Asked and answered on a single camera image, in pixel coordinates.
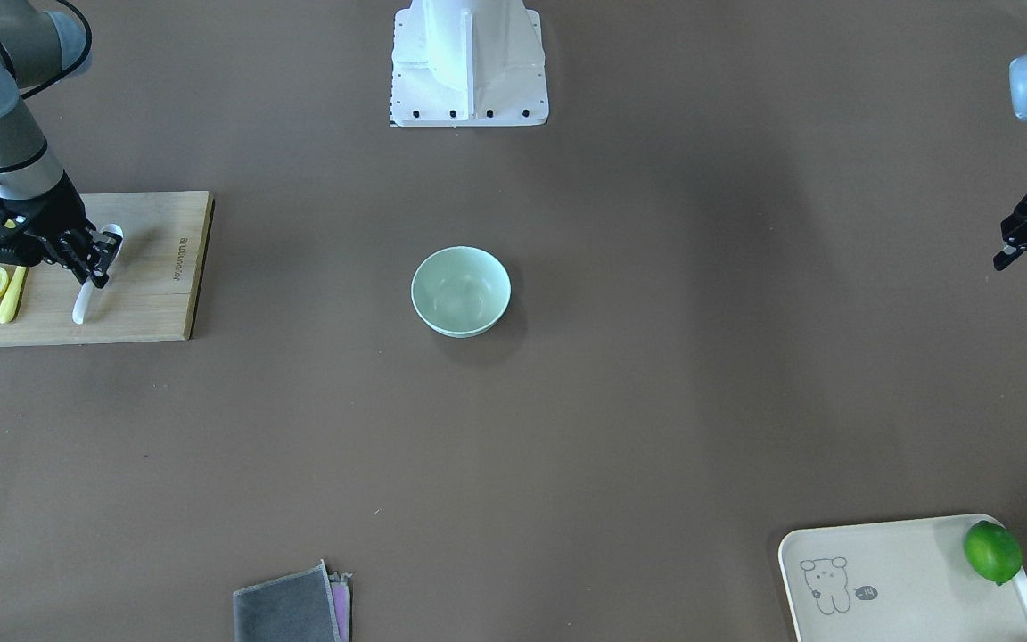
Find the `pale green bowl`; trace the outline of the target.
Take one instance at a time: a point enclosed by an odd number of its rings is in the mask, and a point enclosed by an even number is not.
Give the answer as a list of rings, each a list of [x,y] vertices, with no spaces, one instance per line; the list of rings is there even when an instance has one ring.
[[[511,277],[492,253],[469,246],[434,252],[410,285],[415,313],[433,332],[464,340],[486,333],[505,315]]]

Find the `wooden cutting board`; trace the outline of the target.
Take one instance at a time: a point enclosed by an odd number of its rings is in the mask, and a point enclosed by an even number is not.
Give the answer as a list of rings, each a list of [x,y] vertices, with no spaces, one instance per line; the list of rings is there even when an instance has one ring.
[[[29,269],[13,322],[0,324],[0,347],[186,341],[199,299],[210,192],[83,195],[97,225],[119,227],[123,244],[110,282],[91,296],[82,324],[72,320],[80,284],[58,265]]]

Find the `green lime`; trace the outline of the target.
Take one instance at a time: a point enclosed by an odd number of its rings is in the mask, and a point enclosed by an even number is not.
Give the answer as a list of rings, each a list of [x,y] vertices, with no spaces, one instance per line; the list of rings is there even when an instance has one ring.
[[[1003,525],[981,520],[971,525],[963,551],[975,573],[984,580],[1004,586],[1023,568],[1023,551],[1014,534]]]

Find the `cream plastic tray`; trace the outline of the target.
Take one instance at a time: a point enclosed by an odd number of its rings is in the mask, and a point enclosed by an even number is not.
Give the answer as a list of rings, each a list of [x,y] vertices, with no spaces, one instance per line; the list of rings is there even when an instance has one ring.
[[[799,529],[777,551],[799,641],[1027,641],[1027,576],[965,557],[983,514]]]

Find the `grey folded cloth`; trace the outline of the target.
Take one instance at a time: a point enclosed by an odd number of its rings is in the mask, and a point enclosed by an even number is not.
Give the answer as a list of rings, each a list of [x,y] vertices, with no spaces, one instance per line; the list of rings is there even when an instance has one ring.
[[[236,641],[350,641],[351,574],[326,561],[233,593]]]

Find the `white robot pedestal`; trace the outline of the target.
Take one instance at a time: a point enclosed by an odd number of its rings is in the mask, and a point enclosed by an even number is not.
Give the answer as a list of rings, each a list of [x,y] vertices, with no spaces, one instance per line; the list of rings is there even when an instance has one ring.
[[[389,122],[397,128],[547,123],[541,16],[522,1],[412,1],[394,16]]]

